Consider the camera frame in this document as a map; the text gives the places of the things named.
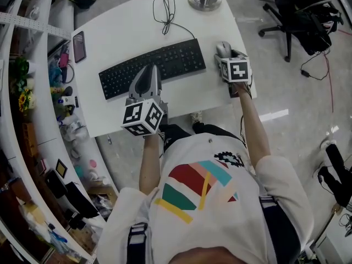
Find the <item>glossy floor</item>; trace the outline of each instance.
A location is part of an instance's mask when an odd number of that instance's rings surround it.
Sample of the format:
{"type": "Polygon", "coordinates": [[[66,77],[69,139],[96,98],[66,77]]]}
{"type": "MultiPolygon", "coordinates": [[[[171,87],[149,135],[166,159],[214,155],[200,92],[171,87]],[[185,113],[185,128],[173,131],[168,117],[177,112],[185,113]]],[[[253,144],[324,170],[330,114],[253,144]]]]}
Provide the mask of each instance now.
{"type": "MultiPolygon", "coordinates": [[[[75,17],[76,28],[95,16],[128,0],[97,0],[90,10],[75,17]]],[[[328,55],[331,68],[334,112],[329,78],[323,81],[308,79],[300,74],[300,66],[308,55],[299,42],[293,39],[292,61],[286,63],[285,36],[281,32],[258,36],[261,28],[274,26],[273,18],[262,9],[258,0],[227,0],[242,34],[254,71],[258,98],[255,100],[259,115],[267,131],[272,153],[288,158],[308,195],[315,217],[315,238],[329,218],[335,203],[312,174],[319,165],[320,142],[327,134],[338,141],[344,158],[352,153],[350,146],[352,117],[352,36],[340,31],[331,34],[333,46],[328,55]]],[[[347,23],[339,26],[350,32],[347,23]]],[[[322,77],[326,64],[322,56],[306,67],[311,75],[322,77]]],[[[232,105],[204,111],[204,121],[217,124],[229,131],[238,132],[241,108],[238,100],[232,105]]],[[[190,129],[188,117],[172,122],[190,129]]],[[[142,154],[142,139],[131,139],[124,131],[97,138],[107,166],[118,188],[138,187],[142,154]]]]}

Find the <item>black office chair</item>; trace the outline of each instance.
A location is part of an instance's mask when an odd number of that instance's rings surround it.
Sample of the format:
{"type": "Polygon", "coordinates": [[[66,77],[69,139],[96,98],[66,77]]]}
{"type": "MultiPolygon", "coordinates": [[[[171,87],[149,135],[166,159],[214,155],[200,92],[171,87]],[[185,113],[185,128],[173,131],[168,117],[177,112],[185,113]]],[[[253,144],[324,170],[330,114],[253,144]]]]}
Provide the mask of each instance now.
{"type": "Polygon", "coordinates": [[[337,30],[338,23],[343,24],[341,13],[331,0],[275,0],[275,5],[279,12],[267,3],[263,9],[270,10],[281,25],[262,29],[258,34],[263,37],[268,31],[286,33],[286,62],[291,61],[292,35],[309,55],[313,55],[331,46],[328,34],[337,30]]]}

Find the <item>sunflower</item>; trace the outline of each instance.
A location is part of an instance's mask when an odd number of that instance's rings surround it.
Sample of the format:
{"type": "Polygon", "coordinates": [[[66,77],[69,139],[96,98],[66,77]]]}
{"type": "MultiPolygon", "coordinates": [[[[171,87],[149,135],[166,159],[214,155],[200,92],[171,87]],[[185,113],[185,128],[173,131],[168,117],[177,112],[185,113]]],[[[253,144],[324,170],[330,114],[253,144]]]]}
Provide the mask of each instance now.
{"type": "Polygon", "coordinates": [[[18,99],[19,103],[24,103],[24,101],[26,100],[26,96],[22,93],[20,98],[18,99]]]}

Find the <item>phone screen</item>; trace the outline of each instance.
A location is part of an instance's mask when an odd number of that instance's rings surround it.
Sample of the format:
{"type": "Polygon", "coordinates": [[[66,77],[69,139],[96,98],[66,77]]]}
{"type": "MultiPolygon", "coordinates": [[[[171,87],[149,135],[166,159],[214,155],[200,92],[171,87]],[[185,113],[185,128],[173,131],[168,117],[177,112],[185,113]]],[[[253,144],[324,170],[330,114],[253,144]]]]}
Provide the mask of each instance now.
{"type": "Polygon", "coordinates": [[[83,31],[73,37],[73,53],[75,56],[75,63],[79,63],[86,58],[83,31]]]}

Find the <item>black pants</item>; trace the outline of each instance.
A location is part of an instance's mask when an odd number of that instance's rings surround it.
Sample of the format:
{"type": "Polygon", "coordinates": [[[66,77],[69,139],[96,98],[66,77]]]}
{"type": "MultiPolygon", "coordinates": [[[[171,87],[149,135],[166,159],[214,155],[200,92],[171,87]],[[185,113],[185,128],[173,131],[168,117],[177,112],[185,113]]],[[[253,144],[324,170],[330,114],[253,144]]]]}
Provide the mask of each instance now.
{"type": "MultiPolygon", "coordinates": [[[[215,125],[196,122],[195,124],[193,124],[192,128],[195,134],[210,133],[217,136],[228,136],[240,140],[232,133],[221,129],[220,127],[215,125]]],[[[160,126],[160,131],[165,133],[164,151],[166,151],[177,140],[192,136],[176,124],[160,126]]]]}
{"type": "Polygon", "coordinates": [[[336,145],[329,145],[326,148],[326,152],[341,183],[329,173],[326,166],[319,170],[319,175],[324,177],[324,182],[334,194],[336,202],[343,207],[347,207],[352,196],[352,173],[345,168],[344,161],[336,145]]]}

